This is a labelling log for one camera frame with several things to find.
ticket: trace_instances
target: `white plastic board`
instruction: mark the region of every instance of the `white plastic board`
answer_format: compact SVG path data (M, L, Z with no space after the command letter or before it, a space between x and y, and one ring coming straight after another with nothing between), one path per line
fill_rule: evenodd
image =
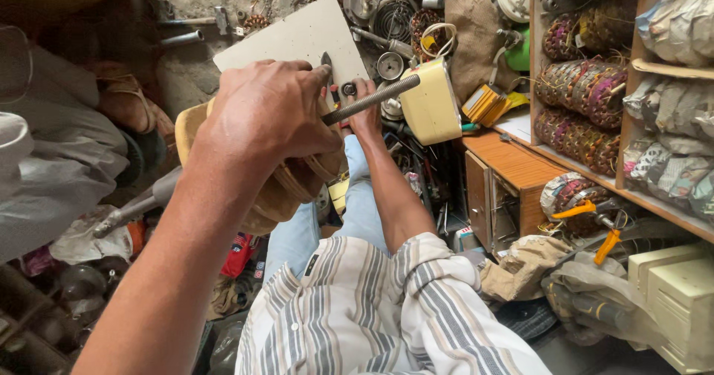
M306 60L317 67L325 51L332 60L335 84L341 85L354 78L369 79L337 0L310 3L216 54L213 62L221 72L269 58Z

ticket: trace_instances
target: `white electrical wire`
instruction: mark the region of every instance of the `white electrical wire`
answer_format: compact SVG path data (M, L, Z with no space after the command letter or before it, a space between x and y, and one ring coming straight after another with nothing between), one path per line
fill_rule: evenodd
M421 39L424 39L426 36L428 36L430 33L433 31L436 31L438 29L442 29L446 31L446 36L449 37L448 42L444 44L444 46L441 48L439 52L436 54L432 54L426 48L424 47L424 43L421 41ZM426 28L424 33L421 35L421 39L419 39L419 45L421 46L421 50L424 51L424 53L430 57L433 58L439 58L443 55L447 55L451 52L451 49L453 48L453 40L456 39L456 26L451 23L435 23L432 26L429 26Z
M1 102L0 101L0 104L13 104L15 102L19 102L20 100L22 100L23 97L25 97L27 95L27 92L30 90L30 85L32 83L33 63L32 63L32 49L31 49L30 41L27 40L27 35L25 34L25 32L22 29L20 29L16 26L12 26L12 25L0 26L0 31L8 31L10 29L17 29L17 31L22 33L22 38L25 40L25 46L27 47L27 56L28 56L29 63L30 63L30 72L29 72L29 75L27 76L27 81L26 81L27 85L25 86L25 90L22 92L22 95L20 95L20 97L16 98L15 100L12 100L9 102Z

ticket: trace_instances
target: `cabinet door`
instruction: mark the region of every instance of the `cabinet door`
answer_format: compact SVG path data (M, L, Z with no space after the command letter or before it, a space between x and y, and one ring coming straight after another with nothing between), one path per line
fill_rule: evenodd
M491 169L471 152L466 152L466 190L473 234L491 251Z

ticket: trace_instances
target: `threaded rod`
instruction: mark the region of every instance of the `threaded rod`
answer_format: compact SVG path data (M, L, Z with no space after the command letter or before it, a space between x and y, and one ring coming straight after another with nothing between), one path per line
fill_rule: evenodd
M357 100L349 106L323 115L322 122L327 126L339 123L350 115L355 115L373 104L382 103L392 97L397 97L400 93L406 92L409 89L414 89L419 85L419 83L421 83L421 78L419 78L418 75L408 76L402 80L392 83L391 85L385 86L383 89L377 90L370 96Z

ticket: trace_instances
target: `striped shirt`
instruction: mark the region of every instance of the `striped shirt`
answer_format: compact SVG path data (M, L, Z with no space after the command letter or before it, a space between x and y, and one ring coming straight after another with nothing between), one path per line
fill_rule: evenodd
M549 374L478 287L433 234L391 259L359 238L321 240L302 279L286 264L263 285L236 374Z

